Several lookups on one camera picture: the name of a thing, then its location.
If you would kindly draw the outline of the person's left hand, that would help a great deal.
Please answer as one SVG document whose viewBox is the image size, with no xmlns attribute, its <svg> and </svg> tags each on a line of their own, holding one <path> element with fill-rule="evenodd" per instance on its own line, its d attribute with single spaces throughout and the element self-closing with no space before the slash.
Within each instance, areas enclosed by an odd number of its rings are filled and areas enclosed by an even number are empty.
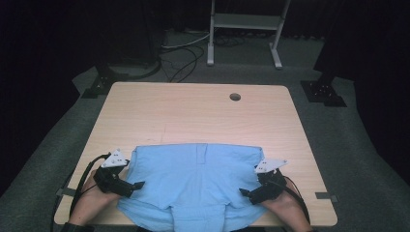
<svg viewBox="0 0 410 232">
<path fill-rule="evenodd" d="M 112 192 L 102 192 L 94 179 L 95 174 L 96 170 L 93 170 L 85 182 L 77 205 L 84 207 L 86 210 L 100 211 L 111 203 L 117 202 L 121 196 Z"/>
</svg>

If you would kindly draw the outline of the black stand base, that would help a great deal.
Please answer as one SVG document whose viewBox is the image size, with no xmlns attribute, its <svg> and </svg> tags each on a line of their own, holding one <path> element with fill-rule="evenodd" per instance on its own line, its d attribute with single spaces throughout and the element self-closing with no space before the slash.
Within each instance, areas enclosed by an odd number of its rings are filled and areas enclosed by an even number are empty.
<svg viewBox="0 0 410 232">
<path fill-rule="evenodd" d="M 83 99 L 96 99 L 100 95 L 107 95 L 111 86 L 117 81 L 128 79 L 128 75 L 112 70 L 107 64 L 96 66 L 97 76 L 92 85 L 82 94 Z"/>
<path fill-rule="evenodd" d="M 346 107 L 346 103 L 332 86 L 333 75 L 322 73 L 315 81 L 303 80 L 301 85 L 309 102 L 322 102 L 325 106 Z"/>
</svg>

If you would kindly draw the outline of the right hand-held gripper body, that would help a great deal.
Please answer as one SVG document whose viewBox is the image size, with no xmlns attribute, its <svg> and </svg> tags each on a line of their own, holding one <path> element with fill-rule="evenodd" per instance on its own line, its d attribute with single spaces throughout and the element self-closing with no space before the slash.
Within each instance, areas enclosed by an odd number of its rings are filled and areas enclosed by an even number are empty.
<svg viewBox="0 0 410 232">
<path fill-rule="evenodd" d="M 254 171 L 260 187 L 249 193 L 252 204 L 276 199 L 283 192 L 286 181 L 279 169 L 287 163 L 286 159 L 263 159 L 255 166 Z"/>
</svg>

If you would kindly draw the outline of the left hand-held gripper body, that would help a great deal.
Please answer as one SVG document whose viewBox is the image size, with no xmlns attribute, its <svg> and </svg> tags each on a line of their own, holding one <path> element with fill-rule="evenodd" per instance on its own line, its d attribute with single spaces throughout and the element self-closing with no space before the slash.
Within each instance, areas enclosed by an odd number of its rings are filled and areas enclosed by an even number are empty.
<svg viewBox="0 0 410 232">
<path fill-rule="evenodd" d="M 99 189 L 104 193 L 112 192 L 120 196 L 130 197 L 134 191 L 134 185 L 120 178 L 120 173 L 128 164 L 129 161 L 119 149 L 109 153 L 94 175 Z"/>
</svg>

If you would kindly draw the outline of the white metal stand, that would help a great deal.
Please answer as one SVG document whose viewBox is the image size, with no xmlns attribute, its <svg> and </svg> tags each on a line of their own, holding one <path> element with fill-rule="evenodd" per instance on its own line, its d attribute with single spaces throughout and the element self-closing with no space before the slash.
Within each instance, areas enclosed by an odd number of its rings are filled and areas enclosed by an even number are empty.
<svg viewBox="0 0 410 232">
<path fill-rule="evenodd" d="M 275 68 L 281 70 L 282 63 L 278 55 L 278 42 L 290 4 L 291 0 L 284 0 L 280 15 L 226 14 L 217 13 L 215 10 L 216 0 L 211 0 L 207 65 L 210 67 L 215 65 L 214 38 L 217 29 L 267 30 L 276 32 L 274 40 L 269 43 L 269 47 Z"/>
</svg>

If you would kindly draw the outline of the person's right hand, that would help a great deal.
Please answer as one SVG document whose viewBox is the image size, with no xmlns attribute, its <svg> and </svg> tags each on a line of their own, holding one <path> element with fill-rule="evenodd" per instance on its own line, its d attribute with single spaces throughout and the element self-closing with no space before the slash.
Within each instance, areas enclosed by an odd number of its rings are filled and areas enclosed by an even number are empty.
<svg viewBox="0 0 410 232">
<path fill-rule="evenodd" d="M 295 214 L 297 211 L 301 211 L 301 206 L 297 199 L 286 190 L 276 199 L 264 201 L 262 205 L 276 215 L 280 213 Z"/>
</svg>

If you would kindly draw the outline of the light blue button shirt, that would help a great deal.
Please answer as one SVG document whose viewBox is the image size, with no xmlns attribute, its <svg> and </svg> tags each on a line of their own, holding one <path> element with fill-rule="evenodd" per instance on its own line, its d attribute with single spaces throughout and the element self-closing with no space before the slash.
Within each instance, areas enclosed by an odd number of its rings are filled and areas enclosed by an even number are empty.
<svg viewBox="0 0 410 232">
<path fill-rule="evenodd" d="M 151 232 L 232 232 L 253 224 L 265 209 L 241 189 L 260 186 L 254 167 L 260 147 L 229 144 L 139 146 L 127 180 L 142 189 L 117 208 Z"/>
</svg>

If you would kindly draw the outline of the dark curtain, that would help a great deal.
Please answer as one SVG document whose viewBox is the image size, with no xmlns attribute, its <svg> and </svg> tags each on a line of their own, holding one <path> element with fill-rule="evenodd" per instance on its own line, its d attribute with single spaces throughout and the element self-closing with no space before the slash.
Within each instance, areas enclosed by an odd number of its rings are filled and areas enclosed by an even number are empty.
<svg viewBox="0 0 410 232">
<path fill-rule="evenodd" d="M 354 81 L 373 146 L 410 186 L 410 0 L 343 0 L 314 68 Z"/>
<path fill-rule="evenodd" d="M 0 0 L 0 196 L 76 102 L 73 78 L 92 67 L 83 3 Z"/>
</svg>

